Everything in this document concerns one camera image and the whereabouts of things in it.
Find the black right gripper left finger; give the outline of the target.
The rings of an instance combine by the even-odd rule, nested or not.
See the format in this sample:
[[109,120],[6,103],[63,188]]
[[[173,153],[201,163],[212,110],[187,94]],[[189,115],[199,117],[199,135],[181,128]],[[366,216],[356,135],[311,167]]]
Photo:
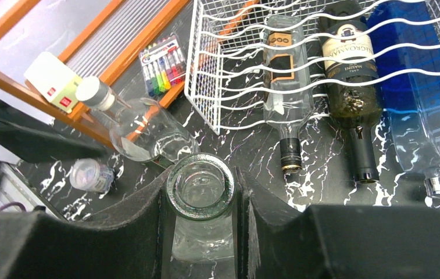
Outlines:
[[169,278],[167,176],[86,221],[0,212],[0,278]]

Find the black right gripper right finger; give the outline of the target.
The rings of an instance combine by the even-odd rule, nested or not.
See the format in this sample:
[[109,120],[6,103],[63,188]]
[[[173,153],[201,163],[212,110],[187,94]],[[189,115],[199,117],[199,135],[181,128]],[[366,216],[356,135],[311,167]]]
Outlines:
[[236,168],[238,278],[440,278],[440,210],[311,205],[297,211]]

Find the clear tall open-neck bottle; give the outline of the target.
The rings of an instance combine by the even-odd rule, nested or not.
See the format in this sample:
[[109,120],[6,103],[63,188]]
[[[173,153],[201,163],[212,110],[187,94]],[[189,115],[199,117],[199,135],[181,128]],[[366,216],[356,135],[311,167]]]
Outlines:
[[236,182],[229,165],[197,153],[176,163],[166,195],[177,215],[171,253],[183,262],[209,262],[234,256],[231,208]]

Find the clear square whisky bottle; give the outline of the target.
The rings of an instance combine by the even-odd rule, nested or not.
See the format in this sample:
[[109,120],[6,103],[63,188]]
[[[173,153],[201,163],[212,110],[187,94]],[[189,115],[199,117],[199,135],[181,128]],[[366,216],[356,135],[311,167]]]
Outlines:
[[302,169],[299,131],[314,112],[310,72],[302,65],[308,62],[306,46],[302,44],[304,30],[300,17],[274,15],[267,20],[271,29],[265,36],[263,51],[264,93],[263,117],[280,135],[281,169],[285,174]]

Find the dark green wine bottle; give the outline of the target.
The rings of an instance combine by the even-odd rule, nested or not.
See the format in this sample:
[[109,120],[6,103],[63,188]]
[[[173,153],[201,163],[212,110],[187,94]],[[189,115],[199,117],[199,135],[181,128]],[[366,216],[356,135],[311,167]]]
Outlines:
[[345,132],[352,154],[355,181],[375,183],[379,174],[375,163],[371,128],[380,120],[381,98],[371,84],[378,78],[371,39],[364,34],[367,26],[358,14],[361,6],[355,1],[338,1],[327,5],[319,18],[321,50],[329,112]]

